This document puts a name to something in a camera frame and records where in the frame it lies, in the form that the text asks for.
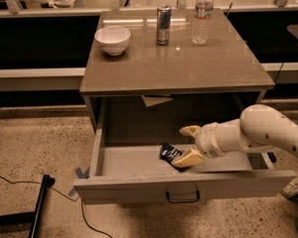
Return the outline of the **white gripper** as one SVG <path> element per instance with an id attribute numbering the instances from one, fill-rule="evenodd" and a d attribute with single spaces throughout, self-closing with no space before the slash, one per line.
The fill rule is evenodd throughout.
<path id="1" fill-rule="evenodd" d="M 202 127 L 198 125 L 190 125 L 180 129 L 183 136 L 195 138 L 197 149 L 210 159 L 220 158 L 225 156 L 225 152 L 220 148 L 216 129 L 218 123 L 211 123 Z M 176 157 L 172 162 L 172 166 L 178 169 L 184 169 L 200 164 L 204 156 L 195 149 L 190 149 Z"/>

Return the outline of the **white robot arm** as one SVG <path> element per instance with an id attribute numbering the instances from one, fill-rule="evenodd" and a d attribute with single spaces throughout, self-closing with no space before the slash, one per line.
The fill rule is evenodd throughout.
<path id="1" fill-rule="evenodd" d="M 195 147 L 175 157 L 175 168 L 195 166 L 204 157 L 211 159 L 230 152 L 251 153 L 278 148 L 298 158 L 298 125 L 272 107 L 255 104 L 245 108 L 238 119 L 211 123 L 202 127 L 192 125 L 180 129 L 191 136 Z"/>

